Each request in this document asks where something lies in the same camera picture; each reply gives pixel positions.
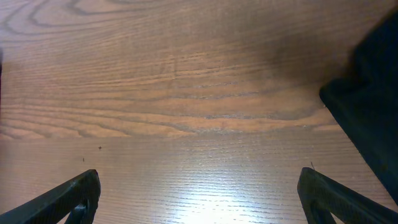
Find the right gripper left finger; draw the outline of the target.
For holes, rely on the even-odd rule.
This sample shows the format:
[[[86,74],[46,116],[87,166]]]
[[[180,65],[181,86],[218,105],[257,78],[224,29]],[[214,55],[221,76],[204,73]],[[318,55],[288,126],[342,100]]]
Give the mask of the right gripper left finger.
[[[93,223],[100,199],[98,173],[89,169],[25,204],[1,214],[1,223]]]

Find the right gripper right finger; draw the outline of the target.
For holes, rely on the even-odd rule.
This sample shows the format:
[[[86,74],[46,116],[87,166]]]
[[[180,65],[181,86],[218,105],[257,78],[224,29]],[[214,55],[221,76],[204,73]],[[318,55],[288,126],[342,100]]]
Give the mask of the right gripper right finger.
[[[397,223],[397,212],[309,167],[302,169],[297,191],[310,224],[335,224],[335,217],[343,223]]]

